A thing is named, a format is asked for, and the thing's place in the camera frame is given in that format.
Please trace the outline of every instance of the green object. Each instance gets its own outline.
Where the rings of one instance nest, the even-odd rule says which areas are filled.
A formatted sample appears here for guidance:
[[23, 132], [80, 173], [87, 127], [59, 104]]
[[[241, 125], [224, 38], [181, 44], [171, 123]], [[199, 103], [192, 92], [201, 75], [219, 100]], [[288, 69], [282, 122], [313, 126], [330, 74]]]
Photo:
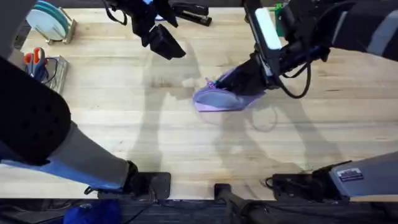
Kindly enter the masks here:
[[278, 37], [283, 37], [284, 36], [284, 32], [282, 31], [282, 28], [279, 24], [279, 20], [278, 20], [278, 16], [279, 16], [279, 12], [280, 10], [283, 8], [283, 4], [282, 3], [278, 3], [275, 5], [275, 8], [270, 9], [271, 12], [275, 13], [275, 26], [276, 26], [276, 33], [278, 34]]

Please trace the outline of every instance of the light blue plate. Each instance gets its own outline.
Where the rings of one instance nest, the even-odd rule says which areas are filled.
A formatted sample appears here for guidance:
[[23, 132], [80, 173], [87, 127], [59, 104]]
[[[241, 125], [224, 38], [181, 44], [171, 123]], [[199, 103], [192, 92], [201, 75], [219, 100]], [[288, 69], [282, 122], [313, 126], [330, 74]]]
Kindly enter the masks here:
[[46, 9], [48, 9], [49, 11], [53, 12], [53, 14], [51, 14], [52, 16], [55, 15], [55, 18], [62, 24], [63, 28], [65, 29], [65, 32], [68, 33], [68, 21], [67, 18], [60, 12], [59, 9], [57, 9], [55, 6], [53, 6], [52, 4], [46, 2], [46, 1], [37, 1], [36, 6], [42, 6]]
[[58, 22], [61, 24], [62, 28], [64, 29], [64, 31], [65, 31], [65, 36], [66, 36], [66, 34], [68, 33], [68, 25], [65, 23], [65, 21], [63, 21], [63, 20], [59, 17], [59, 15], [57, 15], [56, 13], [54, 13], [53, 11], [51, 11], [49, 8], [43, 7], [43, 6], [40, 6], [40, 5], [35, 5], [33, 8], [36, 9], [36, 10], [45, 12], [46, 14], [52, 16], [56, 21], [58, 21]]

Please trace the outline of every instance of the purple pouch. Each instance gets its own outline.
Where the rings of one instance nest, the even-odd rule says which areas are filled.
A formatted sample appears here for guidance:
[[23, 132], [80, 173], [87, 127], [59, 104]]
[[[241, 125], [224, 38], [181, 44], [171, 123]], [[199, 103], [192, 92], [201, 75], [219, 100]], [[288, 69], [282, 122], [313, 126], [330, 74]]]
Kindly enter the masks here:
[[[219, 80], [227, 77], [232, 71], [233, 69], [220, 76]], [[265, 94], [261, 92], [254, 96], [236, 95], [227, 90], [217, 89], [213, 82], [207, 78], [206, 80], [207, 85], [193, 95], [193, 104], [199, 112], [240, 111]]]

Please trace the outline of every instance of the sticker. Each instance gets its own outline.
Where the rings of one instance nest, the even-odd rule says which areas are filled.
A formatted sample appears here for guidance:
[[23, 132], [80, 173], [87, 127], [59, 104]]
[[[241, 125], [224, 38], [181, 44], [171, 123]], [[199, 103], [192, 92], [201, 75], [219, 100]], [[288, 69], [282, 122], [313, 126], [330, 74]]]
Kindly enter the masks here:
[[337, 171], [337, 176], [342, 182], [352, 180], [363, 180], [363, 175], [358, 168], [351, 168], [346, 170]]

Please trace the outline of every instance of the wooden table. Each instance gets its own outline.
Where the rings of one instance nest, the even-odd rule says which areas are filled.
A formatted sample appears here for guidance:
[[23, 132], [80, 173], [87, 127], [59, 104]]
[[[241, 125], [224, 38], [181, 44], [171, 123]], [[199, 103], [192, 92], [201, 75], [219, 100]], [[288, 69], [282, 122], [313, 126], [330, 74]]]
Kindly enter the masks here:
[[[259, 180], [397, 150], [398, 63], [333, 50], [313, 63], [302, 100], [269, 91], [243, 112], [197, 113], [195, 90], [249, 58], [254, 39], [242, 8], [210, 9], [213, 23], [167, 26], [187, 55], [165, 60], [104, 9], [71, 9], [70, 45], [30, 32], [22, 51], [43, 47], [70, 62], [62, 96], [90, 138], [142, 171], [172, 174], [170, 198], [211, 199], [225, 182], [243, 198], [272, 200]], [[302, 91], [305, 75], [286, 81]], [[87, 198], [85, 184], [2, 165], [0, 197]]]

